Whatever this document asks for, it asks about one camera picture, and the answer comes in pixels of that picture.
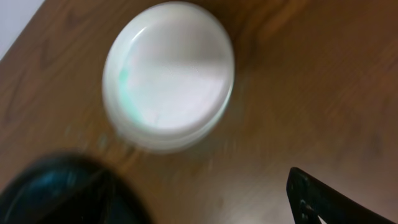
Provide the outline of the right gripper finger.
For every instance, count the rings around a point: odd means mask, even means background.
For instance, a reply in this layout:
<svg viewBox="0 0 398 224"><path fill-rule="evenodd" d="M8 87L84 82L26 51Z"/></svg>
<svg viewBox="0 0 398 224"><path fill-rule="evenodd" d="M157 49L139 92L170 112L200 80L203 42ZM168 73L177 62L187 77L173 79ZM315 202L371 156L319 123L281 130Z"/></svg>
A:
<svg viewBox="0 0 398 224"><path fill-rule="evenodd" d="M298 167L290 169L286 192L295 224L391 222Z"/></svg>

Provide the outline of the white plate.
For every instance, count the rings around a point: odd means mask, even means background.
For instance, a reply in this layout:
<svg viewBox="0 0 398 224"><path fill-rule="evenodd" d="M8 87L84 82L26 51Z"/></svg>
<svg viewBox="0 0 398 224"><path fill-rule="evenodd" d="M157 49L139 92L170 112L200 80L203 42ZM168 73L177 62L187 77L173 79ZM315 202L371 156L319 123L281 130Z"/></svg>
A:
<svg viewBox="0 0 398 224"><path fill-rule="evenodd" d="M103 99L130 138L169 138L216 120L233 80L234 53L220 22L195 4L166 2L119 33L104 67Z"/></svg>

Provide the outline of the green plate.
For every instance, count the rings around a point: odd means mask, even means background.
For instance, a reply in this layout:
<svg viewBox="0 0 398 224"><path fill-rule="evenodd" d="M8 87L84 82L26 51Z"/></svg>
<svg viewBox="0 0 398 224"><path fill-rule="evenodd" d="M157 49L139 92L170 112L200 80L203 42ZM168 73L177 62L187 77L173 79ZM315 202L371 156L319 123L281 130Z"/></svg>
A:
<svg viewBox="0 0 398 224"><path fill-rule="evenodd" d="M154 153L173 153L196 144L211 132L225 112L232 89L233 84L227 84L215 103L196 101L189 113L181 109L170 116L156 113L153 124L145 118L150 113L129 103L123 91L110 93L104 102L116 131L128 143Z"/></svg>

